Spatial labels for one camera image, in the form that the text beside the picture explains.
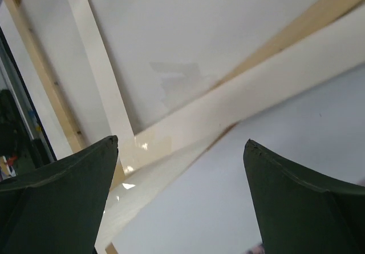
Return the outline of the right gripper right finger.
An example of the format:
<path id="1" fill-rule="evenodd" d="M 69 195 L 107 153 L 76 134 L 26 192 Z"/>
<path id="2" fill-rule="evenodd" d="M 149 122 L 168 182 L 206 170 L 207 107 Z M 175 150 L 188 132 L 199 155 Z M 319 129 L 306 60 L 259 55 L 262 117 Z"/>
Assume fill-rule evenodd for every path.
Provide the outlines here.
<path id="1" fill-rule="evenodd" d="M 248 140 L 243 162 L 266 253 L 364 253 L 364 187 Z"/>

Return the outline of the wooden picture frame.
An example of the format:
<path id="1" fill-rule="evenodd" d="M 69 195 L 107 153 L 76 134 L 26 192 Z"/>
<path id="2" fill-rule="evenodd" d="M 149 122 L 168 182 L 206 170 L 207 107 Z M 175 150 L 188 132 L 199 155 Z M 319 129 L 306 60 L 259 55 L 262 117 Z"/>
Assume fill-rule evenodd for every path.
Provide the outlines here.
<path id="1" fill-rule="evenodd" d="M 113 134 L 68 0 L 4 0 L 1 28 L 57 159 Z M 270 87 L 323 82 L 233 125 L 176 172 L 167 160 L 121 175 L 96 239 L 99 253 L 243 253 L 261 240 L 242 162 L 253 138 L 349 182 L 364 180 L 364 0 L 266 67 Z"/>

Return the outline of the cream mat board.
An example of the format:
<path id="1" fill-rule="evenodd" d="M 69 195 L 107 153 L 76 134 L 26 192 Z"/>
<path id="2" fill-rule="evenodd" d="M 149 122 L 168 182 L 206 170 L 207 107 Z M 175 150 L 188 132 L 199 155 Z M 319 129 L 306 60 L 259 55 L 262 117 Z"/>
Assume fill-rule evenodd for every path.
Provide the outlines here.
<path id="1" fill-rule="evenodd" d="M 291 55 L 363 0 L 68 0 L 122 174 L 167 160 L 180 172 L 233 125 L 323 82 L 270 87 Z"/>

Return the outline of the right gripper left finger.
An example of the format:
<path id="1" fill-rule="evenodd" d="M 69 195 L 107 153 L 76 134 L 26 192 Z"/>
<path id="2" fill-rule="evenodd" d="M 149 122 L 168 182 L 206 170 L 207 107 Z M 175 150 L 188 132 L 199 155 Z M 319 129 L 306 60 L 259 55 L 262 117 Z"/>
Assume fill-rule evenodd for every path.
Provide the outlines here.
<path id="1" fill-rule="evenodd" d="M 95 253 L 117 136 L 1 182 L 1 253 Z"/>

